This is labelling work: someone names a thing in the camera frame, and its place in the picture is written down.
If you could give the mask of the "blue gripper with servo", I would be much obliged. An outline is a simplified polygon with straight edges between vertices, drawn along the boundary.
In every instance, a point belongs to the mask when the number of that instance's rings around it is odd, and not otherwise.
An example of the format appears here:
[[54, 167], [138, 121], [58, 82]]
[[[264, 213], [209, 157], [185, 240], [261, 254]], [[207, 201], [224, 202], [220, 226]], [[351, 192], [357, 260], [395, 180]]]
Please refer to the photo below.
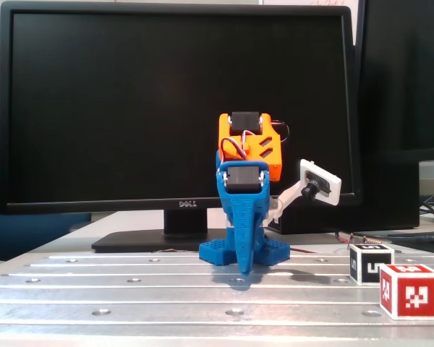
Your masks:
[[242, 275], [252, 271], [262, 246], [264, 220], [269, 211], [270, 177], [266, 162], [226, 161], [216, 172], [217, 190], [227, 221], [234, 229], [234, 250]]

